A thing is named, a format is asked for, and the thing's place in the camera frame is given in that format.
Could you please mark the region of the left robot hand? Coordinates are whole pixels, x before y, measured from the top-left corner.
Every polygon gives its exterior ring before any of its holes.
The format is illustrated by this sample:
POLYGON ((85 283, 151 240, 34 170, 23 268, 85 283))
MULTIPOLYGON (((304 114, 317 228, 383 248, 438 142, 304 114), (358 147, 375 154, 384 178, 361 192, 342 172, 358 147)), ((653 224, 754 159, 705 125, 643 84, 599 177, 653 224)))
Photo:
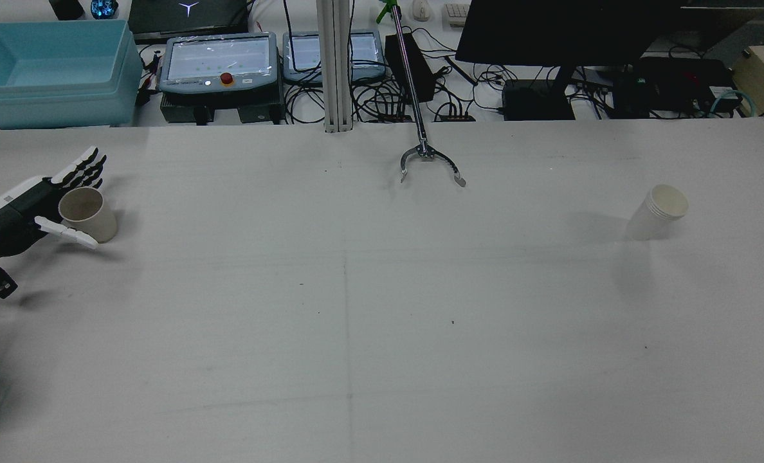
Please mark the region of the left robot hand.
POLYGON ((52 177, 33 176, 0 195, 0 258, 19 255, 47 234, 95 249, 95 238, 62 223, 59 203, 78 187, 99 187, 106 155, 91 146, 52 177))

